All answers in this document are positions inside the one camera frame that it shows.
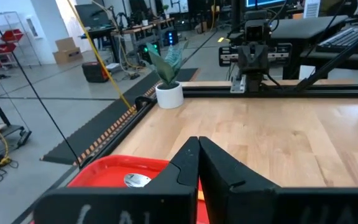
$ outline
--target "red plate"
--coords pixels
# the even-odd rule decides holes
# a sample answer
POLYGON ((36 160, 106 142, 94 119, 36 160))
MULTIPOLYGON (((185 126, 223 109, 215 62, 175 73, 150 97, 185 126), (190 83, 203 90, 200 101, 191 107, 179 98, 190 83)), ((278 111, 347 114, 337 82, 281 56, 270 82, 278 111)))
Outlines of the red plate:
MULTIPOLYGON (((169 161, 134 156, 113 155, 94 161, 86 166, 68 187, 126 187, 126 174, 143 174, 153 179, 168 165, 169 161)), ((198 201, 197 223, 207 224, 205 202, 198 201)))

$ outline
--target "white flower pot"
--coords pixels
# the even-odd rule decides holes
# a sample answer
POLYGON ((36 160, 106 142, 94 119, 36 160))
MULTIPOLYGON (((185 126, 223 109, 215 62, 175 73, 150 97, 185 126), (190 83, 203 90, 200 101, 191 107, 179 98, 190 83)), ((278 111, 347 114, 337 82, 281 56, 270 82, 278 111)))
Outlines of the white flower pot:
POLYGON ((162 90, 159 84, 155 87, 155 94, 157 95, 157 103, 163 109, 177 108, 183 104, 183 88, 180 82, 176 82, 178 86, 170 90, 162 90))

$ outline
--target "red container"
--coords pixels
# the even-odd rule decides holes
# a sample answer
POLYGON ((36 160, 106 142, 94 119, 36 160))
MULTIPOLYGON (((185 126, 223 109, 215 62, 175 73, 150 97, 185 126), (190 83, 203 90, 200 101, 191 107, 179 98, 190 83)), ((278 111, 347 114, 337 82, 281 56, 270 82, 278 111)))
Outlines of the red container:
POLYGON ((12 53, 16 48, 16 45, 13 43, 0 44, 0 54, 12 53))
MULTIPOLYGON (((168 165, 169 161, 133 156, 113 155, 94 161, 86 166, 68 187, 126 187, 126 174, 143 174, 153 179, 168 165)), ((197 224, 209 223, 205 202, 198 201, 197 224)))
POLYGON ((20 29, 14 29, 14 30, 7 30, 4 32, 4 34, 1 37, 2 41, 19 41, 23 37, 22 31, 20 29))

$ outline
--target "potted plant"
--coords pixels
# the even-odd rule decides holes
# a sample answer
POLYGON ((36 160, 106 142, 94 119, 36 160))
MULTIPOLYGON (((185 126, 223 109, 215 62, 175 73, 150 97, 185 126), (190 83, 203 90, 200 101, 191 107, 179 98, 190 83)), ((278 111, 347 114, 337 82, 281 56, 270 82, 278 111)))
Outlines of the potted plant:
POLYGON ((183 89, 181 83, 177 81, 177 76, 181 67, 181 55, 187 45, 188 41, 182 47, 169 46, 164 59, 152 44, 146 44, 153 65, 147 62, 145 64, 160 78, 161 83, 155 87, 155 94, 159 107, 163 109, 177 108, 183 104, 183 89))
POLYGON ((165 14, 166 19, 169 19, 169 14, 167 12, 168 8, 169 8, 169 5, 163 5, 162 6, 162 9, 164 10, 164 14, 165 14))

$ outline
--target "yellow cable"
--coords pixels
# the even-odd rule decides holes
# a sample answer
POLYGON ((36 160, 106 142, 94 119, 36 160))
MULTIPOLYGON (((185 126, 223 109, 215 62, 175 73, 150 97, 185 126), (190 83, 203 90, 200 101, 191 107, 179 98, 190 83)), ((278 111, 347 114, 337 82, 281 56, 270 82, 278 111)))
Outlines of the yellow cable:
MULTIPOLYGON (((95 2, 94 0, 92 0, 92 2, 93 2, 95 5, 99 6, 107 15, 109 15, 108 9, 106 9, 104 6, 100 5, 99 3, 95 2)), ((111 22, 112 22, 112 24, 116 27, 116 29, 119 30, 119 29, 118 29, 118 25, 117 25, 116 19, 115 19, 115 18, 111 18, 111 22)), ((142 67, 142 66, 132 65, 131 63, 128 62, 127 55, 126 55, 126 52, 125 52, 125 50, 124 50, 124 47, 122 46, 121 40, 119 40, 119 46, 120 46, 120 48, 121 48, 121 50, 122 50, 122 52, 123 52, 123 54, 124 54, 124 59, 125 59, 125 62, 127 63, 127 65, 129 65, 129 66, 132 67, 132 68, 144 68, 144 67, 142 67)))
POLYGON ((102 66, 102 69, 103 71, 107 74, 107 76, 109 77, 110 79, 110 82, 111 84, 113 85, 113 87, 117 90, 118 94, 119 94, 119 97, 123 100, 123 102, 127 105, 127 107, 129 108, 129 111, 130 112, 133 112, 135 113, 134 110, 132 110, 132 107, 130 106, 130 104, 128 103, 128 101, 125 99, 124 95, 121 93, 121 90, 119 89, 117 83, 114 81, 114 79, 111 77, 109 71, 107 70, 106 66, 104 65, 104 62, 102 60, 102 58, 100 57, 98 51, 95 49, 93 43, 92 43, 92 40, 91 40, 91 37, 88 33, 88 31, 85 29, 85 26, 84 24, 81 22, 81 19, 80 17, 78 16, 77 12, 75 11, 73 5, 71 4, 70 0, 67 0, 68 4, 70 5, 71 7, 71 10, 73 11, 75 17, 77 18, 78 22, 80 23, 81 25, 81 28, 83 29, 84 33, 85 33, 85 36, 86 38, 88 39, 89 43, 91 44, 91 47, 92 47, 92 50, 94 52, 94 54, 96 55, 96 58, 98 59, 100 65, 102 66))
POLYGON ((0 133, 0 138, 1 138, 2 143, 4 143, 4 145, 5 145, 5 154, 4 154, 4 157, 0 161, 0 167, 3 167, 3 166, 8 165, 9 163, 11 163, 12 160, 11 160, 11 158, 9 158, 9 148, 7 146, 6 139, 4 138, 4 136, 1 133, 0 133))
POLYGON ((210 32, 212 31, 214 24, 215 24, 215 13, 216 13, 216 0, 214 0, 214 4, 213 4, 213 10, 212 10, 212 25, 211 25, 211 29, 209 30, 210 32))

